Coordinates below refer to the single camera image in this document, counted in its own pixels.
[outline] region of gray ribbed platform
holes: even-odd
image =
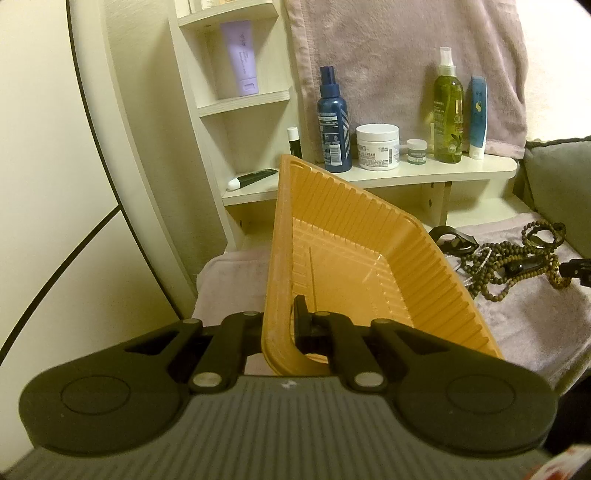
[[[385,400],[337,378],[241,377],[228,392],[191,400],[157,440],[107,458],[39,448],[10,480],[522,480],[540,452],[476,460],[410,435]]]

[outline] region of orange plastic tray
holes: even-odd
[[[262,350],[281,375],[328,374],[293,342],[291,306],[390,318],[502,358],[472,298],[407,212],[310,163],[281,157]]]

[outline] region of green cushion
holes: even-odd
[[[567,241],[591,258],[591,137],[527,142],[524,165],[537,211],[564,222]]]

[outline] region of purple tube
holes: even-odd
[[[258,93],[256,81],[255,50],[252,44],[252,25],[250,20],[220,24],[226,42],[228,55],[232,62],[238,95]]]

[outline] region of white cream jar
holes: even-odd
[[[400,163],[398,127],[367,124],[357,127],[359,166],[367,170],[391,170]]]

